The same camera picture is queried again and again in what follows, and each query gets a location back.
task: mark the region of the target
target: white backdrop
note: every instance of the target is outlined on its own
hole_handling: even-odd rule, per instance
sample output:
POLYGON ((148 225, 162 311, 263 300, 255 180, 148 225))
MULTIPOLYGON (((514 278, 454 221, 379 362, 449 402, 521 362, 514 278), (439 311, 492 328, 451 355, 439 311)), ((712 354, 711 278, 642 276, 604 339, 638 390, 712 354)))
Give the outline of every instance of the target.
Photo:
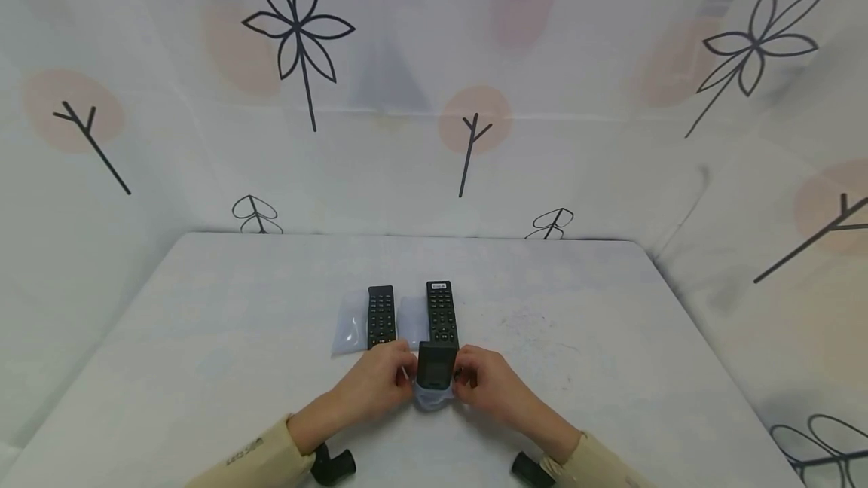
MULTIPOLYGON (((807 181, 868 196, 868 12, 801 1, 767 35, 795 20, 810 41, 778 41, 761 75, 754 51, 749 98, 737 78, 696 94, 729 56, 702 39, 750 32, 758 2, 757 37, 798 1, 315 0, 349 25, 297 37, 286 0, 0 0, 0 471, 172 242, 247 215, 246 232, 632 239, 767 424, 866 429, 868 230, 753 279, 835 218, 840 189, 827 218, 807 181), (276 38, 242 24, 258 12, 276 38)), ((293 2, 299 24, 313 4, 293 2)))

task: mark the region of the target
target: white table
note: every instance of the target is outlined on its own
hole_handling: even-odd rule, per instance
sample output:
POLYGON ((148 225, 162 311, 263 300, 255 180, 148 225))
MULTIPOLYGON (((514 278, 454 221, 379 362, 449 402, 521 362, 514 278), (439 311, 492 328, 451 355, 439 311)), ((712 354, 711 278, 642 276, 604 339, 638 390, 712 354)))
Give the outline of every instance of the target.
MULTIPOLYGON (((448 279, 463 343, 660 488, 799 486, 649 258, 629 242, 241 236, 178 241, 2 488, 183 486, 329 389, 348 292, 448 279)), ((343 433, 345 486, 519 486, 511 435, 461 407, 343 433)))

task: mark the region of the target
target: beige sleeve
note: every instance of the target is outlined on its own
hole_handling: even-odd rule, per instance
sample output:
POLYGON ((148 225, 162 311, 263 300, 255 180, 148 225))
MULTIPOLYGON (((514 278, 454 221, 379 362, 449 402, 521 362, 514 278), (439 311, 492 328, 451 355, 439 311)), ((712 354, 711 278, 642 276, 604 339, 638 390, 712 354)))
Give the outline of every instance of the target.
POLYGON ((653 488, 596 437, 582 433, 579 446, 564 465, 548 456, 540 465, 564 488, 653 488))
POLYGON ((238 453, 195 477, 186 488, 266 488, 296 486, 313 465, 302 456, 282 418, 238 453))

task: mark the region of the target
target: plastic bag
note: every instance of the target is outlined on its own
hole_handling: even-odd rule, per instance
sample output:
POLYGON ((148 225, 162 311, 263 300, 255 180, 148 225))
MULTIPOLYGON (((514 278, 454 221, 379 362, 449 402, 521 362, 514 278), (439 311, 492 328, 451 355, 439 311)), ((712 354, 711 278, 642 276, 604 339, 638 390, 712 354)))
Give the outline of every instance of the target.
POLYGON ((344 294, 338 310, 332 356, 368 349, 368 291, 358 290, 344 294))
POLYGON ((428 341, 428 300, 422 297, 401 298, 395 313, 398 339, 405 339, 410 350, 419 350, 419 341, 428 341))
POLYGON ((446 407, 455 398, 455 395, 452 393, 451 386, 446 390, 429 390, 423 389, 416 381, 413 381, 413 398, 420 409, 429 412, 429 410, 446 407))

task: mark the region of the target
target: black remote control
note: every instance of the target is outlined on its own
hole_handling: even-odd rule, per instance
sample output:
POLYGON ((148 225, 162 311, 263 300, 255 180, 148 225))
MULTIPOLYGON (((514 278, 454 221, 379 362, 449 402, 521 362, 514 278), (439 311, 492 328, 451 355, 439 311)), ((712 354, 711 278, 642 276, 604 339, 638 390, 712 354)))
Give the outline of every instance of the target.
POLYGON ((419 341, 418 385, 428 390, 449 389, 457 355, 458 347, 449 341, 419 341))
POLYGON ((425 288, 428 292, 428 333, 430 340, 436 343, 451 343, 458 347, 452 283, 428 281, 425 288))
POLYGON ((396 339, 392 287, 368 287, 368 350, 396 339))

